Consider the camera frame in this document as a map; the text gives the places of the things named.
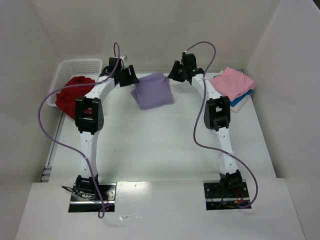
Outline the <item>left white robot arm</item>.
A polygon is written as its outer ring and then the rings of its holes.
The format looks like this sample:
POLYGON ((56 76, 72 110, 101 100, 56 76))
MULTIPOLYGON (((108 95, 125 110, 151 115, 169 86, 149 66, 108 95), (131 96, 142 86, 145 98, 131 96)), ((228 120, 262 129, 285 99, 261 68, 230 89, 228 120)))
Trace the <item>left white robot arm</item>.
POLYGON ((103 101, 117 86, 138 84, 134 67, 126 55, 109 58, 96 84, 83 97, 75 100, 75 125, 80 134, 82 154, 80 173, 75 180, 75 191, 91 199, 98 198, 97 143, 104 126, 103 101))

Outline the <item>purple t shirt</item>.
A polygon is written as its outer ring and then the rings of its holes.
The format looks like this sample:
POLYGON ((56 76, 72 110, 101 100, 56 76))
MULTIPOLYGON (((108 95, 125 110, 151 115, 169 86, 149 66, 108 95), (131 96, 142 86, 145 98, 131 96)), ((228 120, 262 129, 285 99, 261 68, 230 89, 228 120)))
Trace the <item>purple t shirt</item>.
POLYGON ((150 110, 174 103, 169 80, 163 72, 141 77, 130 93, 140 110, 150 110))

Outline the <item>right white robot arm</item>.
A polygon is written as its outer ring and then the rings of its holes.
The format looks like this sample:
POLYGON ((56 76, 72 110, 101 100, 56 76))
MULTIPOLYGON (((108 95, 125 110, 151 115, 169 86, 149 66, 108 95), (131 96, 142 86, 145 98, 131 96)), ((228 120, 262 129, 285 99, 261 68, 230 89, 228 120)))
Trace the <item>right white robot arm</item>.
POLYGON ((219 142, 219 184, 221 196, 225 198, 236 191, 243 181, 236 160, 232 157, 230 99, 218 93, 204 77, 204 70, 197 67, 196 57, 192 53, 182 53, 181 60, 174 62, 168 78, 182 83, 189 82, 202 97, 200 114, 203 115, 204 125, 217 136, 219 142))

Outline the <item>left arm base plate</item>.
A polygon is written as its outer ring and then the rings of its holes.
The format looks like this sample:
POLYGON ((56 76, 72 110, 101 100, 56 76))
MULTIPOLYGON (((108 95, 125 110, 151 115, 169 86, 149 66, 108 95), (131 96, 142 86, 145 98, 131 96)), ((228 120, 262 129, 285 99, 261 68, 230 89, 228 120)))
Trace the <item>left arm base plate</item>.
MULTIPOLYGON (((102 183, 99 185, 99 190, 106 207, 105 211, 114 212, 117 184, 102 183)), ((68 208, 69 213, 98 213, 102 208, 101 200, 97 193, 93 194, 83 190, 77 190, 75 185, 69 191, 71 192, 68 208)))

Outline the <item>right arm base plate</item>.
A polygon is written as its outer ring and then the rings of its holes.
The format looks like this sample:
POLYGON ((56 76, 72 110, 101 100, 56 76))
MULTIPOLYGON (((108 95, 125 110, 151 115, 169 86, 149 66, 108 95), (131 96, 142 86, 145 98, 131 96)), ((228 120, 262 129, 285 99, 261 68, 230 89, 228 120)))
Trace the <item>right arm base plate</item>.
POLYGON ((246 206, 251 202, 247 183, 244 180, 236 189, 225 190, 224 192, 217 180, 204 181, 203 188, 207 211, 235 210, 239 209, 239 205, 246 206))

